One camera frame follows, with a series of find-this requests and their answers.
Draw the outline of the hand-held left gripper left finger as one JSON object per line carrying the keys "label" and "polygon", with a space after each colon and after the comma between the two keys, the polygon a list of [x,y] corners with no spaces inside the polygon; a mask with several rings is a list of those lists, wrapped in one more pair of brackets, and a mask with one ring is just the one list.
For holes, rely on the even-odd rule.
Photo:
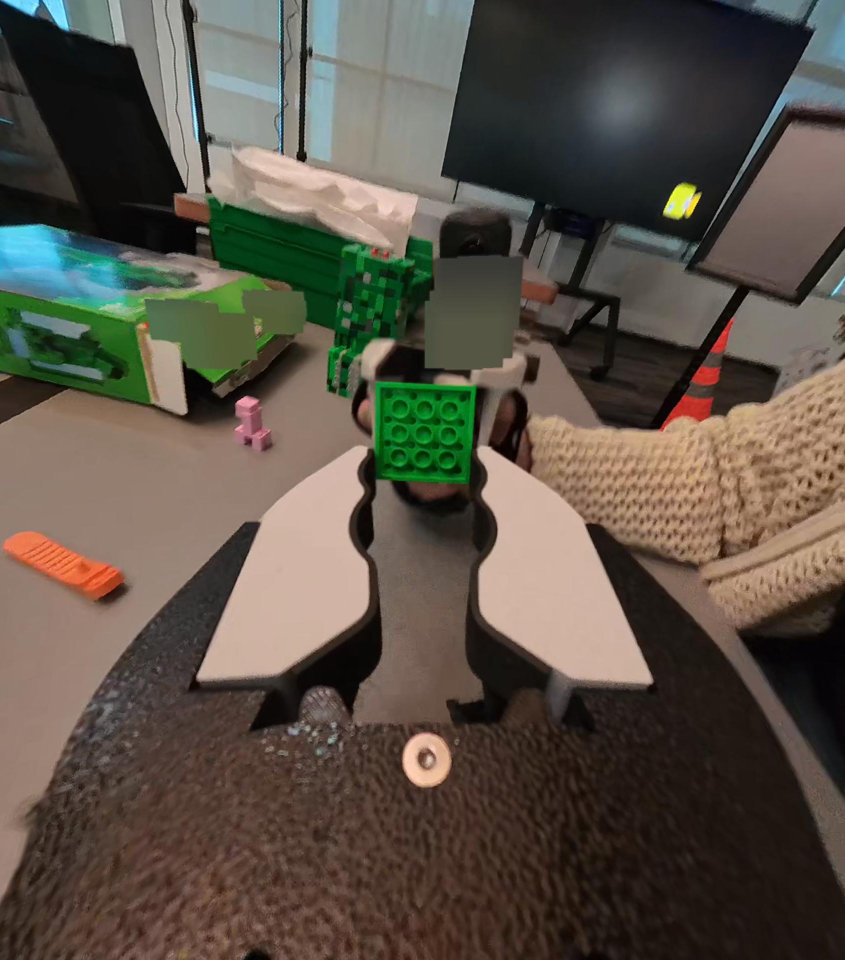
{"label": "hand-held left gripper left finger", "polygon": [[262,690],[296,714],[311,689],[354,709],[381,659],[375,457],[354,446],[289,489],[258,523],[196,673],[200,689]]}

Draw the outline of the bright green lego plate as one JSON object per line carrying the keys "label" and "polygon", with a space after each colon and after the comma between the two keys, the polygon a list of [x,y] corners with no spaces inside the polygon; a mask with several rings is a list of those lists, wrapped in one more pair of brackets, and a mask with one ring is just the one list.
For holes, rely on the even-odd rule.
{"label": "bright green lego plate", "polygon": [[476,387],[381,381],[374,390],[377,478],[467,485],[476,435]]}

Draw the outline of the person's right forearm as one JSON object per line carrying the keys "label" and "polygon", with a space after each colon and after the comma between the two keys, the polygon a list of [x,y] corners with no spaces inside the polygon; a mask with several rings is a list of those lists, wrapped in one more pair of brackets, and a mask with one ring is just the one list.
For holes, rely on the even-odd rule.
{"label": "person's right forearm", "polygon": [[621,545],[692,566],[741,635],[811,637],[845,596],[845,360],[661,431],[528,418],[520,456]]}

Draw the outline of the green creeper lego figure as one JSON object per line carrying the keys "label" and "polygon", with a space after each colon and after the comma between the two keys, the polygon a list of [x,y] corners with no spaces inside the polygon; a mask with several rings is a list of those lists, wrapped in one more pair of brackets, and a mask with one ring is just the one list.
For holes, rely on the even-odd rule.
{"label": "green creeper lego figure", "polygon": [[343,247],[334,342],[326,390],[349,399],[360,379],[361,355],[377,339],[399,340],[432,290],[434,247],[411,236],[405,256],[360,243]]}

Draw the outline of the pink lego pig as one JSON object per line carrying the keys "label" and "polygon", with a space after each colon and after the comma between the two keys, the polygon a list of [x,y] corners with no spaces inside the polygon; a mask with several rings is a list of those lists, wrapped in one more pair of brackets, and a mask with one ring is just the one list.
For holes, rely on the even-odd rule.
{"label": "pink lego pig", "polygon": [[238,420],[238,425],[234,428],[237,443],[260,452],[270,450],[273,446],[272,433],[263,425],[261,402],[244,395],[235,402],[234,412]]}

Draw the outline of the green lego set box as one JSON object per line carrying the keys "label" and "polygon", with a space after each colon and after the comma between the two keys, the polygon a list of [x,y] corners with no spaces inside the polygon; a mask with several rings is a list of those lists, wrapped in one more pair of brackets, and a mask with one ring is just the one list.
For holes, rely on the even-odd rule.
{"label": "green lego set box", "polygon": [[235,331],[259,278],[195,255],[118,244],[44,224],[0,225],[0,373],[32,378],[177,416],[190,393],[218,399],[265,371],[295,340],[252,318],[254,353],[199,366],[179,340],[154,338],[147,304]]}

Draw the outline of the person's right hand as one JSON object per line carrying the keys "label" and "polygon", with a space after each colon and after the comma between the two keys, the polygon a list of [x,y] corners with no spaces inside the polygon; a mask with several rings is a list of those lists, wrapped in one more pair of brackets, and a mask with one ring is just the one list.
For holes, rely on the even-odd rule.
{"label": "person's right hand", "polygon": [[[368,384],[360,384],[351,400],[351,415],[357,428],[368,437],[368,446],[373,448],[375,444],[370,392]],[[433,515],[459,514],[470,504],[469,490],[466,486],[405,481],[391,481],[390,484],[394,494],[404,504]]]}

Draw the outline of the black television stand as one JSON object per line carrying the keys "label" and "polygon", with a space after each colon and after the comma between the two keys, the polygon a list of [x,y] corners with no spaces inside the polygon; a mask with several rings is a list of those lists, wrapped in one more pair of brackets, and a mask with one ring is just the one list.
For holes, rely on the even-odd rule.
{"label": "black television stand", "polygon": [[531,278],[529,283],[533,289],[539,288],[542,292],[523,293],[528,302],[542,304],[549,293],[553,294],[549,304],[554,303],[557,297],[565,297],[575,302],[588,304],[582,314],[573,318],[569,327],[560,333],[559,344],[569,346],[579,332],[584,330],[600,314],[607,314],[605,333],[603,335],[601,362],[589,371],[589,378],[595,382],[604,381],[616,360],[617,343],[619,339],[619,325],[621,318],[621,298],[616,294],[605,294],[595,289],[589,289],[584,282],[591,268],[594,266],[597,255],[604,249],[611,239],[611,233],[616,225],[605,219],[589,218],[572,211],[550,207],[535,200],[526,223],[519,245],[519,253],[523,256],[527,266],[533,267],[532,251],[536,242],[544,234],[555,234],[560,237],[581,239],[583,246],[578,253],[575,264],[567,282],[557,282],[549,277],[541,266],[536,266],[532,277],[540,276],[539,280]]}

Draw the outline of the white plastic bag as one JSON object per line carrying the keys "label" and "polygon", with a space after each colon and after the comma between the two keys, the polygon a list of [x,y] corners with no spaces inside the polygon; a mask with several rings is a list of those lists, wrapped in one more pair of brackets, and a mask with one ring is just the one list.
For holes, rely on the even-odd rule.
{"label": "white plastic bag", "polygon": [[218,201],[406,254],[414,194],[324,170],[258,147],[231,149],[208,179]]}

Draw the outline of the black television screen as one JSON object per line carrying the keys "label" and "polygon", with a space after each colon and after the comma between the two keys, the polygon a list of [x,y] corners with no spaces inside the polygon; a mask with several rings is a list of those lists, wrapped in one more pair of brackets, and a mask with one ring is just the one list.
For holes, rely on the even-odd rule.
{"label": "black television screen", "polygon": [[440,173],[697,243],[812,36],[721,2],[474,2]]}

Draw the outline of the green plastic crate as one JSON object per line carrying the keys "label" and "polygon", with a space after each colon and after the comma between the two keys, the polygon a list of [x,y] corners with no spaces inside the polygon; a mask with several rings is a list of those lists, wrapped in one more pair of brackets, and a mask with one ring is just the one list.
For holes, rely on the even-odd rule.
{"label": "green plastic crate", "polygon": [[207,195],[213,252],[225,269],[285,282],[304,294],[307,320],[334,327],[345,246],[357,241]]}

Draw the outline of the orange brick separator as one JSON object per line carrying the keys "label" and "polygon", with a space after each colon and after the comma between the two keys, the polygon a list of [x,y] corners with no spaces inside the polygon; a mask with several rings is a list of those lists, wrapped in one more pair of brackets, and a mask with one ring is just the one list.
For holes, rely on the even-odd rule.
{"label": "orange brick separator", "polygon": [[44,534],[14,534],[4,541],[3,550],[9,558],[93,602],[125,585],[118,568],[74,552]]}

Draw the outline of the orange traffic cone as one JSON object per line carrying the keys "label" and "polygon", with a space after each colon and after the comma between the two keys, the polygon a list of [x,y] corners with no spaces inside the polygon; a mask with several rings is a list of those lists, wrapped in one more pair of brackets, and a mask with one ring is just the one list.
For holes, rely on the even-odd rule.
{"label": "orange traffic cone", "polygon": [[702,423],[711,416],[723,357],[734,321],[734,318],[728,320],[711,350],[693,374],[682,397],[659,427],[660,430],[668,428],[670,424],[680,419]]}

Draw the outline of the framed board on stand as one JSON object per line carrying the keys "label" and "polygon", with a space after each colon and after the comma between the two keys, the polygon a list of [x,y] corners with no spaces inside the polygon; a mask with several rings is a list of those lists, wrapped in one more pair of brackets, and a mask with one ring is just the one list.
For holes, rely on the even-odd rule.
{"label": "framed board on stand", "polygon": [[799,306],[844,251],[845,107],[791,104],[686,265],[733,292],[649,427],[664,427],[750,294]]}

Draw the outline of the black panel board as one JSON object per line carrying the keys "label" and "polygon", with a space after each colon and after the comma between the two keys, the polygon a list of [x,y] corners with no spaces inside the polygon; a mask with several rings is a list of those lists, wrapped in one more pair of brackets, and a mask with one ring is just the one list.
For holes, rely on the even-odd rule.
{"label": "black panel board", "polygon": [[0,2],[0,31],[91,235],[161,254],[196,252],[196,225],[134,51]]}

